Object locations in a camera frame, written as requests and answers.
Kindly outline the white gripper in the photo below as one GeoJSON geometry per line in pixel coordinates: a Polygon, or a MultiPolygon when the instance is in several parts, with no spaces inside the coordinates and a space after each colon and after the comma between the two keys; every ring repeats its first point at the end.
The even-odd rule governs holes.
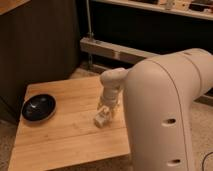
{"type": "MultiPolygon", "coordinates": [[[[100,96],[100,102],[97,105],[97,111],[101,111],[106,107],[114,108],[118,104],[118,96],[120,90],[119,89],[111,89],[111,88],[104,88],[103,92],[100,96]]],[[[113,119],[117,114],[118,109],[109,109],[108,115],[110,119],[113,119]]]]}

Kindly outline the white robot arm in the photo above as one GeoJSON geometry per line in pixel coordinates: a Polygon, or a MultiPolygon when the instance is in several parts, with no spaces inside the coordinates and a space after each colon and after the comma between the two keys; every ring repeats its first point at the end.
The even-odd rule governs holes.
{"type": "Polygon", "coordinates": [[[200,48],[147,58],[100,76],[95,123],[109,123],[123,97],[133,171],[195,171],[189,109],[213,88],[213,54],[200,48]]]}

